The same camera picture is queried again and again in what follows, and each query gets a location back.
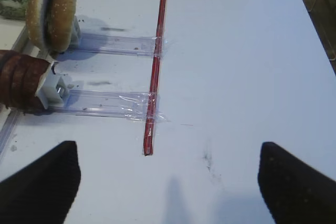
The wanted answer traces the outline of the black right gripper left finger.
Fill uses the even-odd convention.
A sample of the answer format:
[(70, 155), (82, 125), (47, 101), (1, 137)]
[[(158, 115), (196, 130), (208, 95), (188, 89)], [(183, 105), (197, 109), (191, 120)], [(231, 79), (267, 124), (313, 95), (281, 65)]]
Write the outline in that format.
[(1, 223), (64, 223), (80, 181), (77, 144), (64, 141), (1, 181)]

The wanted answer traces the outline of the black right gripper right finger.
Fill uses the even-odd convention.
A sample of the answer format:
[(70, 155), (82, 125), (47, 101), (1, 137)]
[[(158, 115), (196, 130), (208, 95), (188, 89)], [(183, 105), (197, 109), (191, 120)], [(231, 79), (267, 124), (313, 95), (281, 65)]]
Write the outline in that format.
[(335, 180), (274, 142), (261, 145), (257, 181), (275, 223), (335, 223)]

